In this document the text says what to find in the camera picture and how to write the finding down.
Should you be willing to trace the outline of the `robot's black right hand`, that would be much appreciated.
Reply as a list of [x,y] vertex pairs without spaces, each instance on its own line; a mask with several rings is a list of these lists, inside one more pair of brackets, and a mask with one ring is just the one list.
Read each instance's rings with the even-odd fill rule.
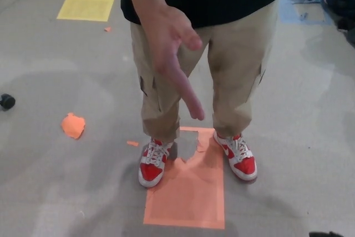
[[344,235],[336,233],[334,231],[310,231],[308,234],[309,237],[344,237]]

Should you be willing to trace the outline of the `person's right hand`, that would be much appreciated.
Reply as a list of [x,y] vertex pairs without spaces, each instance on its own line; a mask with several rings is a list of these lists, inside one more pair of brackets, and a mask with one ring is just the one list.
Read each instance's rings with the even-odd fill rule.
[[153,56],[153,67],[178,92],[193,119],[203,120],[205,113],[187,75],[180,68],[178,50],[183,44],[191,51],[202,48],[202,41],[187,16],[166,4],[137,10]]

